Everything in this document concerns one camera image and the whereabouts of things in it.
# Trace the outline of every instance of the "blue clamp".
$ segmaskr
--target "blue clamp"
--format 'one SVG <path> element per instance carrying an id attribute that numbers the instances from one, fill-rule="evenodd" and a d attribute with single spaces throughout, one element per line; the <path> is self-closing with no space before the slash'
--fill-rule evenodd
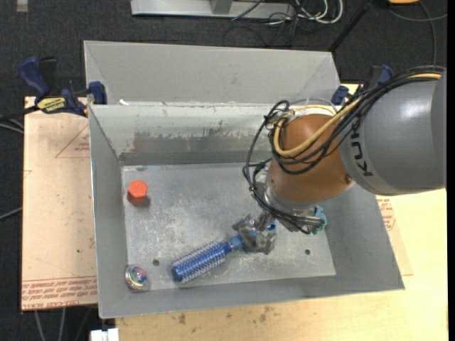
<path id="1" fill-rule="evenodd" d="M 30 87 L 38 91 L 35 98 L 35 106 L 46 114 L 66 112 L 68 114 L 87 116 L 87 106 L 77 99 L 77 94 L 92 94 L 94 104 L 106 104 L 107 95 L 101 82 L 95 81 L 89 84 L 86 90 L 72 93 L 68 89 L 62 90 L 60 96 L 50 96 L 51 87 L 38 69 L 38 58 L 27 58 L 19 67 L 19 75 Z"/>
<path id="2" fill-rule="evenodd" d="M 341 85 L 336 89 L 335 93 L 331 98 L 331 102 L 334 105 L 341 105 L 344 103 L 344 99 L 348 96 L 349 89 L 346 86 Z"/>

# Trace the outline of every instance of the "red hexagonal block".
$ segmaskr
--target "red hexagonal block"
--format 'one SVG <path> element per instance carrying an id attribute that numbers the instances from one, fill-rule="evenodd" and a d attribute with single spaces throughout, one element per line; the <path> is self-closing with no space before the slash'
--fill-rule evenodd
<path id="1" fill-rule="evenodd" d="M 142 180 L 133 180 L 128 186 L 128 201 L 133 205 L 144 203 L 149 186 Z"/>

